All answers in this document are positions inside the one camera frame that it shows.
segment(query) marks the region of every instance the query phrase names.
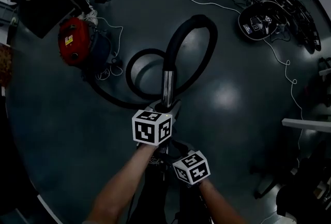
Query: metal tube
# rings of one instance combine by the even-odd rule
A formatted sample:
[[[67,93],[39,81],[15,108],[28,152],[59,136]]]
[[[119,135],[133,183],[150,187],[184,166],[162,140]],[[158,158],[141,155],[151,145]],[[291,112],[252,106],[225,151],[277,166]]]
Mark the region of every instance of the metal tube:
[[[174,78],[175,72],[164,71],[162,75],[162,105],[166,108],[170,108],[172,105],[173,93],[174,93]]]

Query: gray floor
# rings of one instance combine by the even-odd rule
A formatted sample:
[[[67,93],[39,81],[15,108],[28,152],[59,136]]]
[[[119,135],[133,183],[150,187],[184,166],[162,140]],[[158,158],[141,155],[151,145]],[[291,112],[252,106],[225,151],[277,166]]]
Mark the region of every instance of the gray floor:
[[[212,0],[236,8],[231,0]],[[276,41],[282,61],[291,60],[290,78],[300,94],[317,74],[317,59],[330,56],[331,30],[311,0],[301,0],[315,19],[322,52],[310,54],[291,42]],[[114,0],[97,6],[112,25],[124,26],[120,57],[124,65],[140,50],[166,50],[175,30],[194,14],[205,14],[218,27],[218,43],[205,72],[181,95],[183,106],[176,123],[178,139],[190,142],[208,158],[218,190],[248,223],[260,223],[276,210],[275,188],[265,198],[252,193],[260,177],[250,175],[252,164],[273,158],[281,119],[294,108],[284,67],[264,42],[247,43],[238,37],[238,14],[189,0]],[[114,45],[119,31],[111,30]],[[59,56],[58,27],[43,40],[20,25],[14,43],[13,79],[8,90],[8,114],[13,135],[36,189],[63,223],[80,223],[95,195],[130,157],[131,117],[99,97]],[[177,58],[179,82],[194,71],[206,49],[208,33],[199,29],[185,40]],[[141,80],[144,91],[158,92],[161,63]],[[146,64],[139,61],[134,73]],[[114,96],[142,102],[128,88],[125,77],[111,76],[100,85]],[[287,140],[293,144],[299,131]],[[304,133],[302,142],[309,139]],[[177,187],[169,190],[167,219],[178,211]],[[265,224],[275,223],[274,215]]]

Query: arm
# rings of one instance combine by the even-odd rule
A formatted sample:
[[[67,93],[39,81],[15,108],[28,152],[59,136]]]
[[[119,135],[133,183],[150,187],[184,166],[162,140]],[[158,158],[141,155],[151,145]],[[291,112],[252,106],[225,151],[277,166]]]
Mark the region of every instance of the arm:
[[[87,220],[97,224],[113,224],[130,202],[156,147],[143,144],[106,184],[94,202]]]
[[[202,180],[199,188],[215,224],[245,224],[208,179]]]

